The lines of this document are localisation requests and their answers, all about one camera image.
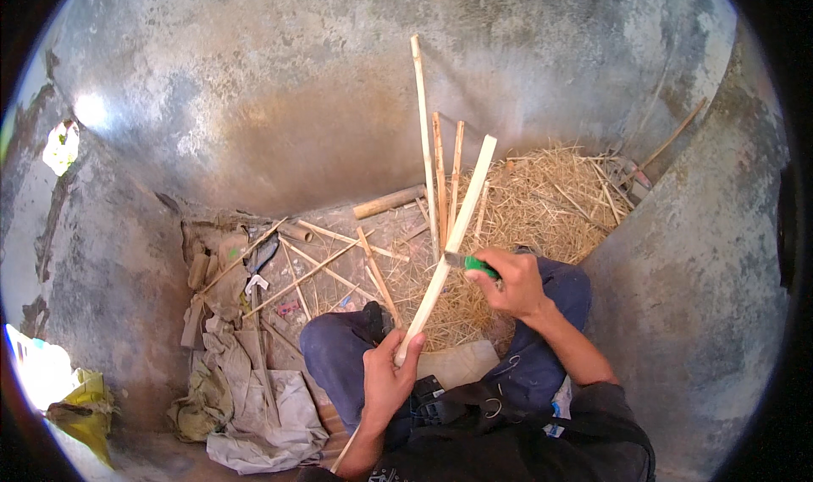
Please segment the hay pile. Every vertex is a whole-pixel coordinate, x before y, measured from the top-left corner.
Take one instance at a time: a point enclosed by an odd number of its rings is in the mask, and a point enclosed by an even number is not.
[[[487,200],[484,206],[478,202],[460,252],[471,254],[490,245],[513,251],[522,244],[550,259],[580,262],[632,208],[606,183],[597,166],[603,159],[579,156],[577,150],[574,146],[538,150],[492,163]],[[460,203],[469,180],[470,176],[460,178]],[[418,261],[400,269],[396,281],[406,293],[400,301],[405,322],[417,311],[433,271],[432,262]],[[487,338],[502,354],[513,326],[512,319],[488,307],[476,285],[452,269],[424,329],[426,350]]]

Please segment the red object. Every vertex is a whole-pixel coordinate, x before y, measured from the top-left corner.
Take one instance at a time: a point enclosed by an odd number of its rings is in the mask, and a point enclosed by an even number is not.
[[[277,314],[279,316],[285,316],[286,314],[290,313],[291,311],[299,309],[299,299],[294,299],[292,303],[285,303],[279,304],[277,306]]]

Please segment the blue pants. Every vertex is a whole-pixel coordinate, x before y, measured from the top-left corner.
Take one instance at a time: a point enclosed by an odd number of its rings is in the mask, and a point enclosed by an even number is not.
[[[587,275],[576,266],[544,257],[537,259],[537,265],[545,295],[574,327],[584,330],[590,308]],[[367,313],[322,314],[302,329],[299,345],[310,375],[336,406],[347,432],[352,433],[359,426],[364,405],[362,355],[375,347],[368,332]],[[517,320],[506,356],[483,380],[500,384],[503,396],[514,407],[538,411],[550,406],[564,376],[562,364],[542,336]],[[405,402],[388,427],[388,447],[406,441],[409,417],[410,406]]]

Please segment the person's right hand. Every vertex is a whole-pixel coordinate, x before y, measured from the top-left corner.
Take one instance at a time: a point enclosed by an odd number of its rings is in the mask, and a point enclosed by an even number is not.
[[[518,319],[526,319],[555,308],[553,301],[542,290],[542,277],[536,267],[536,257],[532,254],[514,254],[488,247],[474,253],[474,257],[494,267],[503,278],[503,287],[499,289],[496,281],[486,273],[466,271],[466,277],[480,286],[485,299],[494,309],[505,311]]]

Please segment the yellow plastic bag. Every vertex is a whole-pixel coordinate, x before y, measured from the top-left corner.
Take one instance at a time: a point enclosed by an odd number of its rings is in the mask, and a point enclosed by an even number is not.
[[[100,372],[76,369],[79,386],[61,402],[48,406],[46,418],[67,434],[81,441],[107,466],[107,433],[110,432],[111,416],[115,410],[113,394],[104,385]]]

